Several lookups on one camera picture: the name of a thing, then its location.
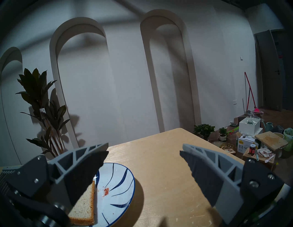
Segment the blue and white plate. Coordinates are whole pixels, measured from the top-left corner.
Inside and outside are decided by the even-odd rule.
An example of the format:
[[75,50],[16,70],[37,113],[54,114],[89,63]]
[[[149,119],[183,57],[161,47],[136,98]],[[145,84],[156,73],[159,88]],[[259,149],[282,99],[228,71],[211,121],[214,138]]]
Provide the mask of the blue and white plate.
[[108,227],[114,224],[130,205],[135,190],[135,179],[127,167],[117,163],[104,163],[94,180],[96,207],[95,224],[92,226]]

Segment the bolt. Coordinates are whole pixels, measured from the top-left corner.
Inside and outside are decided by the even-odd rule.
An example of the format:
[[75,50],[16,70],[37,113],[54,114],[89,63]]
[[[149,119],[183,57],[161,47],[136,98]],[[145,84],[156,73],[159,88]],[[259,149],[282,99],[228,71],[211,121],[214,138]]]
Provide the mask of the bolt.
[[257,183],[257,182],[254,181],[254,180],[251,180],[251,181],[249,182],[249,185],[250,185],[251,187],[255,187],[255,188],[259,187],[259,183]]
[[273,174],[269,174],[269,175],[268,175],[268,178],[269,178],[270,180],[273,180],[273,179],[275,178],[275,176],[274,176]]
[[250,162],[250,163],[255,163],[255,161],[252,160],[252,159],[249,159],[248,162]]

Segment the small potted plant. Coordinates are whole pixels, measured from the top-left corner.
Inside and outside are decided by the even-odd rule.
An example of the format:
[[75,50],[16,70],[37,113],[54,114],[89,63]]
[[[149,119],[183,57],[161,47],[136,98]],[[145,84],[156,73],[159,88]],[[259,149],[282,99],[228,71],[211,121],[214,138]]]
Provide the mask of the small potted plant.
[[209,141],[208,138],[209,138],[210,134],[214,131],[215,131],[215,126],[211,126],[209,124],[201,124],[198,126],[196,126],[196,125],[194,126],[193,133],[194,134],[199,133],[203,136],[204,140]]
[[224,127],[220,128],[219,133],[220,133],[220,141],[223,141],[223,142],[227,141],[227,129],[225,129]]

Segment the arched wall niche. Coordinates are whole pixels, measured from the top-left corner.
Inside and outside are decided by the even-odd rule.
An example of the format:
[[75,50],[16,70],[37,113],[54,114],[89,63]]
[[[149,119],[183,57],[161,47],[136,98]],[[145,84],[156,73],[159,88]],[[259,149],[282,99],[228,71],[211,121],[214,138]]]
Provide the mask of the arched wall niche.
[[26,138],[36,137],[32,120],[20,112],[29,112],[30,104],[17,92],[24,88],[17,79],[23,74],[22,54],[16,47],[9,48],[0,59],[0,165],[25,164],[41,153],[41,149]]
[[[99,52],[102,59],[99,58],[99,54],[94,54],[95,48],[98,52],[102,51]],[[90,51],[89,54],[92,57],[87,56],[85,51]],[[78,61],[78,54],[84,55],[85,58],[88,58],[87,60],[81,59],[81,61],[86,62],[85,64],[89,64],[88,66],[91,68],[87,68],[85,65],[82,65],[82,62]],[[57,80],[55,83],[56,94],[60,106],[67,106],[68,111],[64,115],[64,119],[70,118],[70,121],[66,124],[66,128],[73,148],[102,143],[104,141],[109,142],[110,145],[126,141],[126,138],[124,138],[124,128],[121,123],[122,116],[115,96],[115,81],[110,68],[108,54],[105,32],[95,20],[90,18],[79,17],[66,21],[57,28],[51,38],[50,57],[53,78],[54,80]],[[93,70],[93,62],[96,59],[97,68]],[[79,67],[75,69],[76,71],[74,71],[74,68],[77,67],[76,65],[79,63],[81,65],[79,65]],[[79,81],[79,83],[72,82],[69,79],[71,75],[72,79]],[[74,103],[73,97],[75,94],[70,91],[69,83],[73,85],[73,90],[79,90],[79,92],[83,93],[83,98],[85,98],[85,100],[82,101],[80,99],[78,101],[79,97],[76,96],[77,102],[76,104]],[[107,87],[108,90],[106,91],[106,88],[104,87],[99,88],[99,86],[101,86],[100,83],[104,84],[104,87]],[[95,94],[97,100],[89,98],[93,97],[90,96],[89,93]],[[97,113],[99,121],[96,120],[96,122],[94,122],[92,112]],[[83,132],[76,131],[77,128],[80,129],[81,127]],[[79,134],[83,134],[86,141],[84,139],[78,140],[77,137]]]
[[[192,50],[184,22],[168,10],[152,10],[142,18],[141,33],[160,132],[176,127],[192,132],[194,123],[201,124],[201,115]],[[151,48],[152,39],[156,39],[158,46]]]

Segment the plant tag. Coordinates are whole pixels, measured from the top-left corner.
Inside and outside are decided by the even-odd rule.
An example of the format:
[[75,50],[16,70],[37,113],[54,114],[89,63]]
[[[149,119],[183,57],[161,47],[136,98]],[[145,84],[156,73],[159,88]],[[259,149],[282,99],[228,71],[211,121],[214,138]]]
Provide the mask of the plant tag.
[[44,114],[43,114],[43,113],[46,113],[46,110],[45,110],[45,108],[41,108],[41,109],[40,109],[40,113],[41,113],[41,117],[42,117],[42,119],[44,119],[44,118],[45,118],[45,116],[44,116]]

